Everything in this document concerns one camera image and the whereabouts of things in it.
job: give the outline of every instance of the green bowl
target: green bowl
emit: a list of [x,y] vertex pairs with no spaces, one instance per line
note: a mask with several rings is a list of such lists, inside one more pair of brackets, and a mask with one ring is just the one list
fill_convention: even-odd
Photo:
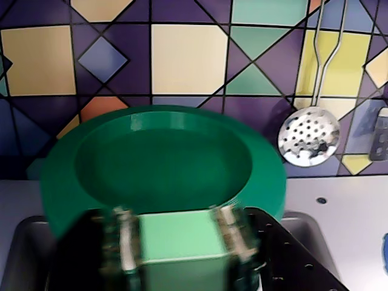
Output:
[[62,236],[88,209],[137,214],[238,201],[280,219],[286,174],[275,149],[232,118],[178,106],[111,112],[65,135],[41,178],[45,214]]

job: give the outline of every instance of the gray sink basin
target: gray sink basin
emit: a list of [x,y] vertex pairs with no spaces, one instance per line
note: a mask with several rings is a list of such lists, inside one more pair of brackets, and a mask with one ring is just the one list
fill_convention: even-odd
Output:
[[[281,221],[310,253],[338,279],[338,272],[313,218],[286,212]],[[44,291],[56,241],[43,216],[23,220],[15,230],[0,291]]]

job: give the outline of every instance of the skimmer ladle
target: skimmer ladle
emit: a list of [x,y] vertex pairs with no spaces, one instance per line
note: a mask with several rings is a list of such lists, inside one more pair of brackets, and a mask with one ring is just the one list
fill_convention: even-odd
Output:
[[280,154],[291,164],[311,167],[330,158],[340,144],[340,124],[333,114],[319,107],[327,67],[340,49],[345,26],[347,0],[344,1],[341,28],[337,43],[323,63],[319,53],[318,35],[321,30],[324,0],[321,0],[318,23],[314,36],[314,51],[318,63],[314,94],[310,107],[299,109],[283,123],[278,135]]

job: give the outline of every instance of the green cube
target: green cube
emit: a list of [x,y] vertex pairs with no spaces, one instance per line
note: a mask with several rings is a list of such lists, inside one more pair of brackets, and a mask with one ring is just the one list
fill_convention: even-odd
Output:
[[210,210],[140,215],[146,291],[225,291],[229,254]]

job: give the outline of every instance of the colorful tile backsplash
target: colorful tile backsplash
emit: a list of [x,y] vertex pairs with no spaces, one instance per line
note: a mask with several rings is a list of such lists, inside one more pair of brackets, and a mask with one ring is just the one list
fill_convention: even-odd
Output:
[[[289,177],[388,174],[368,153],[387,106],[388,1],[348,0],[321,106],[341,124],[324,164]],[[344,0],[327,0],[322,57]],[[0,179],[37,178],[56,141],[126,107],[176,104],[229,115],[276,144],[311,102],[320,0],[2,0]]]

